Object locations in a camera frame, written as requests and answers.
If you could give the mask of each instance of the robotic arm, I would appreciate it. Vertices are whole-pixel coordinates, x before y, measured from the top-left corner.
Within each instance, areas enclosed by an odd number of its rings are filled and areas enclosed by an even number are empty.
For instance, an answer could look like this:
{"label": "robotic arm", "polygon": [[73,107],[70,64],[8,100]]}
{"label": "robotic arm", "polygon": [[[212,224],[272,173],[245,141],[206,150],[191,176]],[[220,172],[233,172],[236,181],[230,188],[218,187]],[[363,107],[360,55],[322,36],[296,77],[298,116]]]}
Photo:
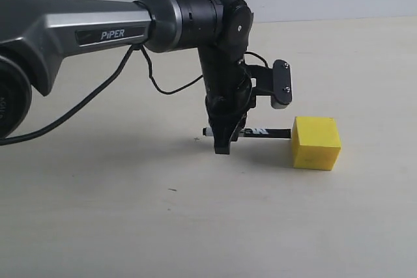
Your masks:
{"label": "robotic arm", "polygon": [[140,49],[148,62],[145,47],[197,48],[217,154],[230,153],[257,96],[270,96],[276,109],[292,101],[285,61],[272,68],[245,62],[253,13],[244,0],[0,0],[0,6],[0,145],[26,117],[31,88],[51,92],[65,57],[121,46]]}

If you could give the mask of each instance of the yellow block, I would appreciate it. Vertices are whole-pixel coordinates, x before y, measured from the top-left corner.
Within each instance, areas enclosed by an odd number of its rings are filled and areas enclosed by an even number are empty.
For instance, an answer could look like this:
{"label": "yellow block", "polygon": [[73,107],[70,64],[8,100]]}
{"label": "yellow block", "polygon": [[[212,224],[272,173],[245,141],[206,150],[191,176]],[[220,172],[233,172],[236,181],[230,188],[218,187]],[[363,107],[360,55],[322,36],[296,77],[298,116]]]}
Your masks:
{"label": "yellow block", "polygon": [[298,169],[331,171],[341,151],[333,118],[296,117],[291,141],[293,165]]}

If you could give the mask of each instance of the white tabletop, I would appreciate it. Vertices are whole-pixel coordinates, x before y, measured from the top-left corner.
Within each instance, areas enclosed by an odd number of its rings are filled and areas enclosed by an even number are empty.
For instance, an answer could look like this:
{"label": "white tabletop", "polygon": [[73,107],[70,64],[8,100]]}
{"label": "white tabletop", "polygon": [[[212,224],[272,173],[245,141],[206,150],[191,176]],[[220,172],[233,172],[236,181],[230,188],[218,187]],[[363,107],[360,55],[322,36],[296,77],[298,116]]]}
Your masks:
{"label": "white tabletop", "polygon": [[[136,53],[66,124],[1,148],[0,277],[416,277],[416,38],[417,18],[253,28],[252,51],[291,63],[295,99],[260,99],[248,126],[334,117],[331,172],[292,169],[288,141],[215,155],[203,83],[158,94]],[[125,51],[67,59],[16,134],[62,115]],[[165,89],[201,72],[195,50],[152,58]]]}

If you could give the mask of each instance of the wire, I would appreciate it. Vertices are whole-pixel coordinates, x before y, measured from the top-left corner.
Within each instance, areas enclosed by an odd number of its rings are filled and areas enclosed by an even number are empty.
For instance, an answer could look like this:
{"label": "wire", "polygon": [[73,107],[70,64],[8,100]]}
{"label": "wire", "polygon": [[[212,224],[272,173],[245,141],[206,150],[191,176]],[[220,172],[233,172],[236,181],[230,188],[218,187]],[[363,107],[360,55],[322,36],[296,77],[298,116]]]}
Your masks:
{"label": "wire", "polygon": [[151,61],[151,58],[149,57],[148,53],[146,52],[145,47],[141,46],[141,47],[140,47],[140,50],[142,51],[143,56],[145,57],[146,61],[148,62],[149,79],[152,81],[152,84],[155,86],[156,90],[157,90],[158,92],[160,92],[161,94],[165,94],[165,95],[172,95],[172,94],[176,94],[176,93],[178,93],[178,92],[180,92],[180,91],[183,91],[184,89],[187,89],[188,87],[191,87],[192,85],[194,85],[194,84],[195,84],[195,83],[197,83],[200,79],[202,79],[202,78],[203,78],[203,76],[201,75],[201,76],[197,77],[195,80],[193,80],[191,83],[188,83],[187,85],[184,85],[184,86],[182,86],[182,87],[180,87],[180,88],[178,88],[178,89],[175,89],[175,90],[173,90],[173,91],[164,91],[164,90],[162,90],[162,89],[158,86],[157,82],[156,82],[156,81],[155,81],[155,79],[154,79],[154,76],[153,76],[153,69],[152,69],[152,61]]}
{"label": "wire", "polygon": [[70,111],[65,113],[61,118],[58,118],[55,122],[52,122],[51,124],[45,126],[44,128],[33,132],[28,133],[27,135],[21,135],[6,139],[0,140],[0,146],[6,146],[6,145],[13,145],[15,143],[22,143],[24,141],[29,141],[32,139],[36,139],[38,137],[41,137],[43,135],[46,135],[47,133],[51,132],[52,130],[56,129],[58,126],[65,123],[68,119],[73,117],[78,111],[80,111],[83,107],[85,107],[91,100],[93,100],[98,94],[100,94],[106,87],[108,87],[111,83],[113,83],[116,78],[120,75],[123,68],[126,66],[126,63],[128,62],[130,56],[132,55],[133,51],[137,50],[137,46],[130,46],[129,50],[126,52],[126,55],[124,55],[122,61],[120,62],[120,65],[117,67],[116,71],[107,78],[103,84],[101,84],[99,87],[97,87],[95,90],[92,91],[87,97],[84,98],[78,105],[73,107]]}
{"label": "wire", "polygon": [[259,60],[261,60],[263,62],[263,64],[265,64],[265,66],[267,68],[269,68],[268,61],[266,61],[265,58],[261,57],[257,53],[254,53],[254,52],[251,52],[251,51],[247,51],[247,52],[245,52],[245,55],[253,55],[254,57],[257,57]]}

